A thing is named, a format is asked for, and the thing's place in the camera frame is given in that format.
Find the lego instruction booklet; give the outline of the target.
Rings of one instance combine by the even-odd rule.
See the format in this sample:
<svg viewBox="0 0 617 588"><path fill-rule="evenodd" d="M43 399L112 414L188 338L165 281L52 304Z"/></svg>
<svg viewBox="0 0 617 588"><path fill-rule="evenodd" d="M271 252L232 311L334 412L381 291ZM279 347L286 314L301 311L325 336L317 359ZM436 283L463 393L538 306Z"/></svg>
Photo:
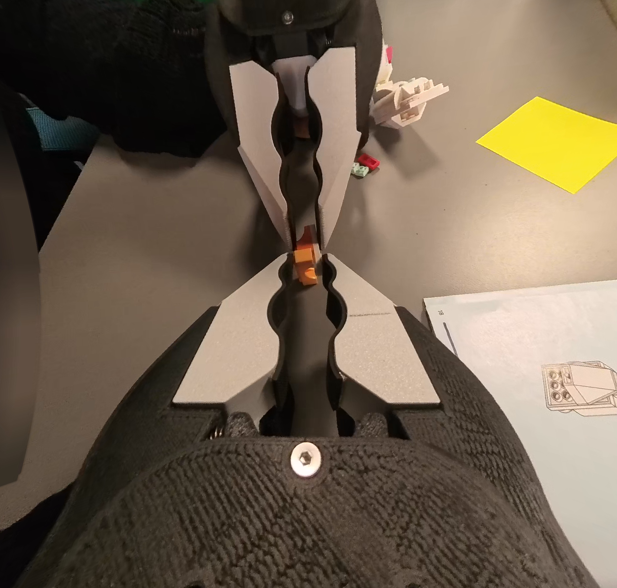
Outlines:
<svg viewBox="0 0 617 588"><path fill-rule="evenodd" d="M582 561L616 587L616 281L424 304L518 433Z"/></svg>

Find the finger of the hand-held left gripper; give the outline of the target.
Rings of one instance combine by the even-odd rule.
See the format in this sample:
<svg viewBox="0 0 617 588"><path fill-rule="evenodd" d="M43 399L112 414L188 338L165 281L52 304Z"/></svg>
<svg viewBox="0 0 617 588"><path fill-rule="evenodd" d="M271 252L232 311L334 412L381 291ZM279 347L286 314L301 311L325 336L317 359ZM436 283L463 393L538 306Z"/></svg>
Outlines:
<svg viewBox="0 0 617 588"><path fill-rule="evenodd" d="M272 126L280 95L277 79L255 61L229 67L235 103L238 151L286 249L293 249L288 204L280 186L282 156Z"/></svg>
<svg viewBox="0 0 617 588"><path fill-rule="evenodd" d="M325 251L341 212L359 144L354 47L329 48L307 71L307 99L319 118L321 134L315 170L321 179L317 199L320 248Z"/></svg>

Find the yellow paper sheet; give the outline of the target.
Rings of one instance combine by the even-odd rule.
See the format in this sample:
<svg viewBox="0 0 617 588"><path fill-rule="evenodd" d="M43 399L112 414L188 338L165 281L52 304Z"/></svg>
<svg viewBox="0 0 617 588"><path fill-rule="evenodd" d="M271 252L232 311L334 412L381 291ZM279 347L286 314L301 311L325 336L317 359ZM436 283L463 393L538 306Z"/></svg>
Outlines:
<svg viewBox="0 0 617 588"><path fill-rule="evenodd" d="M576 193L616 158L616 124L536 97L477 143Z"/></svg>

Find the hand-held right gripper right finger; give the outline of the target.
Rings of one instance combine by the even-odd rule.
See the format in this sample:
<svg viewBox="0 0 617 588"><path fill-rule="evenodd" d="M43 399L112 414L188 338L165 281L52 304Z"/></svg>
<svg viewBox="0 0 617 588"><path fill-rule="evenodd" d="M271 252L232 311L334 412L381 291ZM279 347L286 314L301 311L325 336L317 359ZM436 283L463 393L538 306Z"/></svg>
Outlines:
<svg viewBox="0 0 617 588"><path fill-rule="evenodd" d="M326 386L338 427L369 413L433 407L439 397L404 326L409 312L332 254L322 257L328 344Z"/></svg>

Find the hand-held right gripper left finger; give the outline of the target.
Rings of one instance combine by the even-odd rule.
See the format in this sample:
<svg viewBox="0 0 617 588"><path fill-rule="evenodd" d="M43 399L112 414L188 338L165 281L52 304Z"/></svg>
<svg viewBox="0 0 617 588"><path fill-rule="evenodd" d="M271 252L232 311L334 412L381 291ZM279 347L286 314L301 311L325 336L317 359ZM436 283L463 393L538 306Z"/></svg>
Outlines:
<svg viewBox="0 0 617 588"><path fill-rule="evenodd" d="M291 397L282 323L291 276L291 255L283 254L221 302L174 404L245 412L257 425L284 411Z"/></svg>

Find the orange lego piece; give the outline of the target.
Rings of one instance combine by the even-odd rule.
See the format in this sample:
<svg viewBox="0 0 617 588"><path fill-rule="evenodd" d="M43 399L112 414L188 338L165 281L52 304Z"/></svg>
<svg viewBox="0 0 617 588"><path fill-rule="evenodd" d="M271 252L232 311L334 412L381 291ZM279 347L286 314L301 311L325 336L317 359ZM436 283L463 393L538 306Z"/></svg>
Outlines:
<svg viewBox="0 0 617 588"><path fill-rule="evenodd" d="M315 224L306 225L294 250L294 271L303 286L318 283L321 253Z"/></svg>

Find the white lego assembly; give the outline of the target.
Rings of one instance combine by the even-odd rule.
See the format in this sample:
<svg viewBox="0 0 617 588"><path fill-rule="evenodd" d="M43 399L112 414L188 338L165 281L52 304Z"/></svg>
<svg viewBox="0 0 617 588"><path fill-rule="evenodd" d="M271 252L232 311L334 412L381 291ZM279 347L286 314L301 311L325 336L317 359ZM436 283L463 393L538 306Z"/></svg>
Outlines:
<svg viewBox="0 0 617 588"><path fill-rule="evenodd" d="M394 82L392 47L382 43L380 68L376 78L369 112L376 125L402 129L421 119L428 101L449 91L442 83L435 85L425 77Z"/></svg>

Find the person's left hand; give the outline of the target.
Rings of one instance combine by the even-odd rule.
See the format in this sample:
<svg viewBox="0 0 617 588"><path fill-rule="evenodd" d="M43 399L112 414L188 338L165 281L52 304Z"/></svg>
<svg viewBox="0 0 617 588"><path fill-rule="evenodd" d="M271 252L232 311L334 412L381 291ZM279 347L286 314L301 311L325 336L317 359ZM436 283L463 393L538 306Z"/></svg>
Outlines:
<svg viewBox="0 0 617 588"><path fill-rule="evenodd" d="M120 0L105 13L91 122L126 151L200 157L226 130L205 74L205 5Z"/></svg>

